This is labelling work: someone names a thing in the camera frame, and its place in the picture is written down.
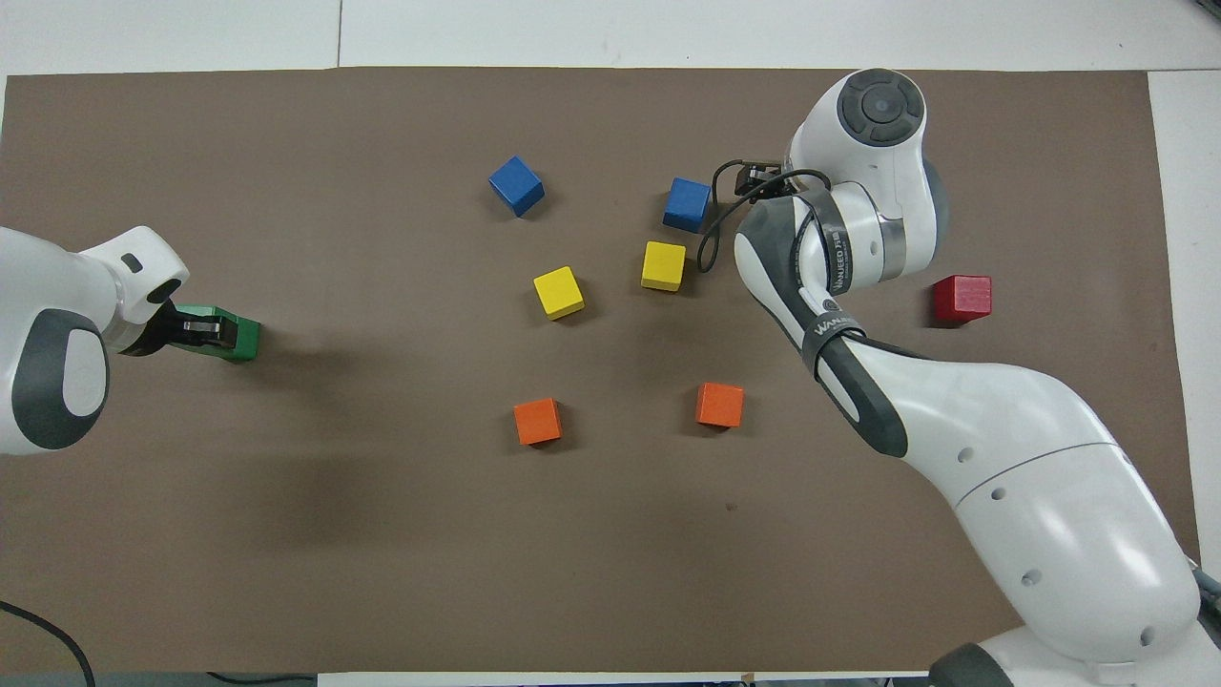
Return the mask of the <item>orange wooden cube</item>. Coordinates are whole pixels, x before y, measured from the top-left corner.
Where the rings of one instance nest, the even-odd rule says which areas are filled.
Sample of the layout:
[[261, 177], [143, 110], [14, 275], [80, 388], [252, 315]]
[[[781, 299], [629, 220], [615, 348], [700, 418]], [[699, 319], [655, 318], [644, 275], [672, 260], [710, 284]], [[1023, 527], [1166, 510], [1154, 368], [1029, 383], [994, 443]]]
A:
[[563, 438], [559, 404], [553, 397], [515, 405], [513, 419], [519, 444], [523, 447]]
[[706, 382], [696, 394], [696, 421], [708, 427], [740, 427], [744, 404], [742, 386]]

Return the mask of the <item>blue wooden cube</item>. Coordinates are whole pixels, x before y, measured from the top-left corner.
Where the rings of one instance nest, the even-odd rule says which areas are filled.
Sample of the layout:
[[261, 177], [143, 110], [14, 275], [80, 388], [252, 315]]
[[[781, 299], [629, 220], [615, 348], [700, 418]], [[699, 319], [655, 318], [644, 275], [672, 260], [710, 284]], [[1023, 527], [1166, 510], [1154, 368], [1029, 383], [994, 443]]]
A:
[[662, 223], [672, 229], [698, 234], [705, 223], [711, 196], [709, 184], [675, 176], [667, 194]]
[[516, 218], [546, 196], [545, 181], [519, 156], [509, 157], [488, 174], [488, 187]]

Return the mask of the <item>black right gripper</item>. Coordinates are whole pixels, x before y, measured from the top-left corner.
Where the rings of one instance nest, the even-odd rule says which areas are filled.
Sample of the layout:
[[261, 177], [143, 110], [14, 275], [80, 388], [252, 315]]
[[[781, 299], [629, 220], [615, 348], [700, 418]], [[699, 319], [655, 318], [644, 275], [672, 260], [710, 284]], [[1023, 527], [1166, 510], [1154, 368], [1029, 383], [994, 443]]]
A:
[[781, 162], [741, 162], [734, 181], [734, 196], [780, 198], [789, 195], [786, 181], [775, 181], [781, 174]]

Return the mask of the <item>red wooden cube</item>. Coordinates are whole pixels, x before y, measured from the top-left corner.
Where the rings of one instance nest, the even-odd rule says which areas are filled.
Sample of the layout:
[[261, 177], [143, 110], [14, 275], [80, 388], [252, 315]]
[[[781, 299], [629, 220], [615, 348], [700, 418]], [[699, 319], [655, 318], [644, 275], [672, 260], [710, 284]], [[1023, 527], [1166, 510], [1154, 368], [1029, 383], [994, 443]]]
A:
[[951, 275], [932, 287], [932, 316], [939, 325], [967, 325], [993, 314], [993, 279]]

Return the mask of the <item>brown paper table mat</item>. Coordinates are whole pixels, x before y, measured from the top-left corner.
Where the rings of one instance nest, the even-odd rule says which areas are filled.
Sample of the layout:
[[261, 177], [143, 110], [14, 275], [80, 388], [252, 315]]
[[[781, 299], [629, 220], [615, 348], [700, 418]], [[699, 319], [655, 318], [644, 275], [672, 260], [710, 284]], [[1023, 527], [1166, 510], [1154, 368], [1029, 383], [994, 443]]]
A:
[[[0, 597], [96, 671], [921, 670], [1020, 627], [958, 517], [737, 278], [640, 283], [675, 176], [777, 157], [830, 71], [9, 79], [0, 225], [147, 225], [252, 364], [116, 356], [92, 433], [0, 460]], [[545, 181], [521, 218], [488, 187]], [[568, 265], [585, 308], [545, 316]], [[740, 427], [696, 421], [742, 386]], [[553, 397], [563, 438], [519, 444]]]

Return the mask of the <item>yellow wooden cube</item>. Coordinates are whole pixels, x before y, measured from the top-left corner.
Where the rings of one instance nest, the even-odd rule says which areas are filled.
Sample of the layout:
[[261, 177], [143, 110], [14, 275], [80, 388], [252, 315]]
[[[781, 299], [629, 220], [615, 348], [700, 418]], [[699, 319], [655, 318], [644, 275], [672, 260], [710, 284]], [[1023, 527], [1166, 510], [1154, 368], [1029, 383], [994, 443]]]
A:
[[586, 305], [574, 270], [568, 265], [536, 277], [534, 290], [545, 309], [545, 316], [553, 322], [580, 312]]
[[650, 290], [680, 290], [687, 248], [661, 240], [646, 243], [640, 283]]

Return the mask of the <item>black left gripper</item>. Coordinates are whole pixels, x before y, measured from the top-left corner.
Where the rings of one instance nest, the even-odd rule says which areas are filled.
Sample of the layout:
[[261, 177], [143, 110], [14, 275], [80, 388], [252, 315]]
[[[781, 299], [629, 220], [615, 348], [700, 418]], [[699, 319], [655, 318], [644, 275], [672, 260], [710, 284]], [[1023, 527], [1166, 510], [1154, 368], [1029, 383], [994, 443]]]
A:
[[[164, 301], [151, 318], [143, 325], [133, 343], [118, 347], [118, 355], [145, 358], [160, 351], [164, 347], [197, 347], [197, 316], [186, 314], [175, 306], [175, 301]], [[211, 336], [212, 347], [234, 349], [238, 344], [239, 325], [232, 318], [217, 318]]]

